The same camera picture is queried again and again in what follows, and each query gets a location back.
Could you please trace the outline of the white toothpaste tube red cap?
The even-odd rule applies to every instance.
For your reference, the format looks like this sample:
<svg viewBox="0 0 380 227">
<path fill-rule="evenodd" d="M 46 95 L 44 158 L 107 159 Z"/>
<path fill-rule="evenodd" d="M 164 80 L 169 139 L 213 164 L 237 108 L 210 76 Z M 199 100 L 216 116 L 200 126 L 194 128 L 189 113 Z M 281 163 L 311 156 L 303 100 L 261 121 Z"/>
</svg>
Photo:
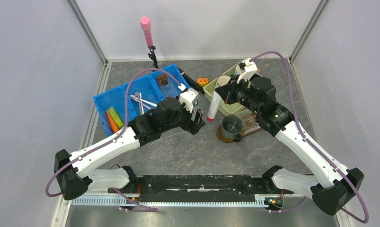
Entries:
<svg viewBox="0 0 380 227">
<path fill-rule="evenodd" d="M 209 111 L 207 114 L 207 120 L 209 122 L 212 122 L 217 114 L 217 111 L 219 109 L 219 106 L 221 104 L 222 97 L 218 94 L 217 91 L 214 91 L 212 100 L 210 103 Z"/>
</svg>

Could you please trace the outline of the dark grey mug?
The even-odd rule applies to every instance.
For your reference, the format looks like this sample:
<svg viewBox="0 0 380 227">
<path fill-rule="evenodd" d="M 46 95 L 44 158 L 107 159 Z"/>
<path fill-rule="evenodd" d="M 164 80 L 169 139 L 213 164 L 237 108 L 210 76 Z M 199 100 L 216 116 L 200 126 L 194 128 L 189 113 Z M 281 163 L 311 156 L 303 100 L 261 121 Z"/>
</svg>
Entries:
<svg viewBox="0 0 380 227">
<path fill-rule="evenodd" d="M 234 115 L 226 116 L 221 122 L 221 134 L 223 138 L 240 142 L 240 132 L 242 129 L 242 121 Z"/>
</svg>

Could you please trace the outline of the clear plastic toothbrush holder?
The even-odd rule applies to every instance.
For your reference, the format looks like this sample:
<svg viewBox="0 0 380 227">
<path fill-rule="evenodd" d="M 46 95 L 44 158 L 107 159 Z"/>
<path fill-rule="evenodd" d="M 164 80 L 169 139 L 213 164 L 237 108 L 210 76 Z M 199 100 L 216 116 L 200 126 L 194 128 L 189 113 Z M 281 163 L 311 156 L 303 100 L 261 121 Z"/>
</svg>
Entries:
<svg viewBox="0 0 380 227">
<path fill-rule="evenodd" d="M 242 121 L 242 129 L 240 131 L 240 135 L 242 137 L 248 136 L 250 134 L 262 130 L 260 125 L 256 122 L 256 114 L 254 113 L 244 115 L 240 117 L 240 120 Z"/>
</svg>

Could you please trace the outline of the brown oval wooden tray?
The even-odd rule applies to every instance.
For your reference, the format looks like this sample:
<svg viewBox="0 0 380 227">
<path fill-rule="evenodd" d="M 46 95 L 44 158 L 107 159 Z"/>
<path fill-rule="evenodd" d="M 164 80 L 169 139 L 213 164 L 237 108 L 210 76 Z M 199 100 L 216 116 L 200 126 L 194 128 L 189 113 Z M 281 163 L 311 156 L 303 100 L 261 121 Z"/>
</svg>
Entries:
<svg viewBox="0 0 380 227">
<path fill-rule="evenodd" d="M 248 110 L 223 118 L 218 128 L 218 138 L 225 143 L 240 142 L 242 138 L 261 131 L 256 114 Z"/>
</svg>

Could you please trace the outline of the green toothpaste tube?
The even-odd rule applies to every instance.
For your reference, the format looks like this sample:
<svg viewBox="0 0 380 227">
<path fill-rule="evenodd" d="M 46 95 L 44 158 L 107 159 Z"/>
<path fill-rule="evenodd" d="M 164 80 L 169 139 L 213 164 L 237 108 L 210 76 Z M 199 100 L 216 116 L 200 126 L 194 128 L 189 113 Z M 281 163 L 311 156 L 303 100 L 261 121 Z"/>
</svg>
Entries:
<svg viewBox="0 0 380 227">
<path fill-rule="evenodd" d="M 112 117 L 113 121 L 115 122 L 115 124 L 117 125 L 117 127 L 119 129 L 123 128 L 124 123 L 121 120 L 121 118 L 119 117 L 119 115 L 118 115 L 117 111 L 115 110 L 115 108 L 112 106 L 107 111 L 111 115 L 111 117 Z"/>
</svg>

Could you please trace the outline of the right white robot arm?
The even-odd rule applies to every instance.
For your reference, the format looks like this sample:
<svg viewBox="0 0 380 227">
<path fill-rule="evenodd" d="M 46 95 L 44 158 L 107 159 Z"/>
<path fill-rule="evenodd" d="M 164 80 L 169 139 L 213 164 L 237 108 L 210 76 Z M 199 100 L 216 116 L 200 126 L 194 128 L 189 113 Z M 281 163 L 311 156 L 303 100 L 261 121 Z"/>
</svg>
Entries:
<svg viewBox="0 0 380 227">
<path fill-rule="evenodd" d="M 239 103 L 253 113 L 259 126 L 290 148 L 311 170 L 312 176 L 273 166 L 263 174 L 263 189 L 274 193 L 289 190 L 312 199 L 328 215 L 343 210 L 359 190 L 364 174 L 348 168 L 329 155 L 295 121 L 294 115 L 276 101 L 276 88 L 269 78 L 253 76 L 250 82 L 229 82 L 217 87 L 212 103 Z"/>
</svg>

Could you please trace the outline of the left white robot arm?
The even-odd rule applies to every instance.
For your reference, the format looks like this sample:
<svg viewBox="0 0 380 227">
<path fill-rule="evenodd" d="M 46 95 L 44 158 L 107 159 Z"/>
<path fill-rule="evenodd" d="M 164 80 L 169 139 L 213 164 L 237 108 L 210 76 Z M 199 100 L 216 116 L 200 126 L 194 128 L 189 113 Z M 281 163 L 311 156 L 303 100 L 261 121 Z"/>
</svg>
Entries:
<svg viewBox="0 0 380 227">
<path fill-rule="evenodd" d="M 171 129 L 181 128 L 193 135 L 205 125 L 203 112 L 191 101 L 168 97 L 124 124 L 123 128 L 106 139 L 78 151 L 65 149 L 55 154 L 54 175 L 65 200 L 76 199 L 88 191 L 106 188 L 133 192 L 138 180 L 127 168 L 102 170 L 99 166 L 130 150 L 158 140 Z"/>
</svg>

